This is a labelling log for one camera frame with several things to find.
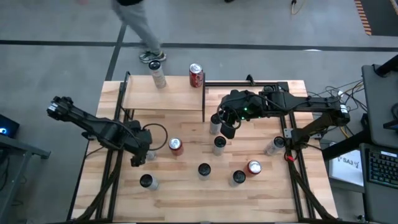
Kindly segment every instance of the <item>black can lid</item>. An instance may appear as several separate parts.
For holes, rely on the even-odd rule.
[[[213,124],[220,124],[221,123],[220,119],[218,118],[218,114],[211,115],[210,121]]]
[[[285,142],[285,139],[284,139],[284,138],[282,138],[282,137],[276,137],[276,138],[274,139],[274,144],[275,144],[275,146],[277,146],[277,147],[285,147],[286,142]]]
[[[211,172],[211,167],[207,163],[202,163],[198,167],[198,172],[200,175],[204,175],[204,176],[209,175]]]
[[[139,183],[141,184],[141,186],[143,187],[149,187],[152,182],[154,181],[154,179],[152,178],[151,175],[149,174],[144,174],[142,175],[142,177],[139,179]]]
[[[149,63],[149,69],[151,70],[158,70],[160,68],[160,61],[153,60]]]
[[[233,174],[233,179],[236,183],[242,184],[246,180],[246,174],[241,170],[237,170]]]
[[[214,145],[217,147],[224,147],[226,145],[226,139],[223,136],[218,136],[214,139]]]

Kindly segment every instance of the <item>wooden plank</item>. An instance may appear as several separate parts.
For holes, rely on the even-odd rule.
[[[116,102],[115,83],[104,85],[98,113],[105,113],[104,103]],[[305,96],[304,82],[289,81],[295,96]],[[260,87],[237,88],[260,91]],[[236,137],[227,141],[224,154],[214,156],[211,146],[215,136],[209,134],[209,120],[216,106],[231,88],[212,87],[206,90],[206,122],[200,122],[199,111],[137,110],[134,118],[141,124],[163,124],[169,137],[179,137],[185,152],[175,157],[167,146],[157,151],[157,159],[140,167],[131,167],[128,153],[124,154],[118,198],[114,213],[115,222],[294,222],[297,221],[287,164],[282,153],[265,156],[263,148],[271,139],[280,136],[278,118],[254,119],[244,122],[236,131]],[[295,113],[297,125],[312,121],[311,113]],[[151,147],[164,140],[158,127],[149,127],[154,137]],[[98,147],[90,143],[89,151]],[[73,217],[79,216],[99,191],[106,150],[91,155],[85,162],[76,198]],[[321,204],[337,217],[333,196],[320,151],[303,150],[310,187]],[[263,166],[262,172],[248,178],[236,188],[228,185],[232,171],[242,169],[256,159]],[[197,167],[207,162],[212,167],[210,179],[200,181]],[[152,174],[159,181],[159,189],[151,192],[139,185],[143,174]],[[300,198],[307,213],[303,192]]]
[[[167,85],[158,89],[150,75],[129,77],[123,107],[136,110],[202,110],[203,88],[189,84],[189,76],[166,76]]]

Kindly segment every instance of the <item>soda can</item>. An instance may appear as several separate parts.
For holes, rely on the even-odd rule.
[[[198,88],[203,84],[203,77],[205,74],[203,73],[203,69],[201,65],[197,63],[193,63],[189,66],[189,82],[192,87]]]
[[[147,151],[147,160],[152,161],[156,159],[156,152],[155,151]]]
[[[272,140],[265,148],[264,153],[268,156],[272,156],[275,153],[282,150],[286,145],[285,139],[282,137],[276,137]]]
[[[142,175],[142,177],[139,179],[139,184],[149,190],[157,190],[159,187],[159,183],[156,178],[149,174]]]
[[[226,139],[223,136],[216,137],[214,139],[213,154],[216,156],[222,155],[225,145]]]
[[[218,114],[215,113],[211,115],[210,118],[210,134],[216,135],[220,133],[220,129],[221,129],[221,121],[219,119]]]
[[[207,163],[202,163],[198,167],[199,179],[207,180],[210,177],[211,167]]]
[[[237,187],[242,184],[246,180],[246,174],[243,171],[237,170],[232,173],[231,177],[229,178],[229,185],[231,187]]]
[[[166,86],[166,78],[164,77],[162,64],[160,61],[153,60],[149,63],[150,74],[154,79],[156,88],[164,88]]]
[[[181,156],[184,152],[184,147],[182,146],[182,142],[179,138],[171,138],[169,141],[169,148],[172,151],[172,154],[175,156]]]
[[[261,172],[261,164],[259,161],[249,161],[246,167],[244,168],[244,173],[248,177],[253,177]]]

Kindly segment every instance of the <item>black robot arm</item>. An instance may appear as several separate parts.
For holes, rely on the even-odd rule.
[[[53,119],[69,121],[83,128],[86,131],[82,133],[85,138],[96,136],[98,142],[108,149],[126,150],[134,154],[132,166],[145,164],[152,136],[149,130],[141,128],[139,121],[122,124],[108,118],[97,118],[74,106],[71,98],[58,96],[51,101],[47,114]]]
[[[329,126],[344,126],[349,122],[347,108],[340,103],[338,97],[297,97],[288,92],[274,90],[270,86],[264,87],[258,95],[247,90],[232,90],[223,97],[217,109],[223,123],[221,133],[228,139],[234,138],[242,120],[281,117],[293,111],[323,113],[306,127],[292,130],[288,144],[294,149],[300,149],[311,135]]]

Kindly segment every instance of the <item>concrete floor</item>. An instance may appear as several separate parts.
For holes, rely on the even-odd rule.
[[[109,0],[2,0],[0,40],[115,42],[121,23]],[[165,43],[264,44],[345,47],[398,47],[398,38],[364,33],[354,1],[307,0],[296,15],[289,0],[146,0],[151,27]],[[138,42],[127,29],[124,42]],[[23,205],[13,218],[28,223],[61,222],[67,217],[87,141],[78,127],[46,115],[55,96],[71,96],[95,113],[113,47],[0,45],[0,113],[21,124],[18,139],[52,151],[49,160],[34,158],[19,191]],[[383,63],[392,52],[308,52],[301,50],[164,49],[164,72],[187,75],[192,62],[203,65],[209,80],[305,80],[307,90],[341,86],[361,78],[361,66]],[[147,74],[140,49],[123,47],[113,80],[126,70]],[[358,99],[364,102],[363,92]],[[351,129],[361,129],[362,111],[352,112]],[[340,141],[334,131],[328,139]],[[333,189],[340,218],[363,213],[357,193]]]

